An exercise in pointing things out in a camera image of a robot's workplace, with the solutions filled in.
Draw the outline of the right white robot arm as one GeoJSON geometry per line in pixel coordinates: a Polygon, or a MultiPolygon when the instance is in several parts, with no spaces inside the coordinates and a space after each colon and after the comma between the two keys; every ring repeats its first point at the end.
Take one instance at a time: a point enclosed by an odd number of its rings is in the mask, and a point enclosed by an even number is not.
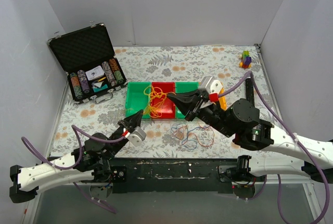
{"type": "Polygon", "coordinates": [[[316,141],[297,135],[295,138],[271,122],[260,119],[260,111],[241,98],[223,110],[219,102],[210,103],[206,92],[168,93],[187,121],[202,120],[214,130],[248,151],[268,151],[281,158],[255,158],[241,155],[235,167],[222,176],[247,181],[265,175],[300,175],[316,182],[332,183],[332,141],[316,141]]]}

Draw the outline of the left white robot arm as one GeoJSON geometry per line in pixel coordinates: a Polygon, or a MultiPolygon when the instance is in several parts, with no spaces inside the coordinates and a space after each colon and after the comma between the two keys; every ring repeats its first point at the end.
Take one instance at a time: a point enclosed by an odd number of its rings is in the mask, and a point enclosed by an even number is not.
{"type": "Polygon", "coordinates": [[[28,202],[46,190],[73,182],[98,182],[107,186],[125,182],[127,168],[112,165],[111,160],[128,142],[139,146],[146,138],[141,128],[143,112],[139,110],[119,120],[118,128],[110,137],[102,133],[89,135],[74,126],[78,138],[82,135],[87,138],[79,142],[79,148],[52,161],[42,157],[41,164],[32,167],[11,166],[9,197],[12,202],[28,202]]]}

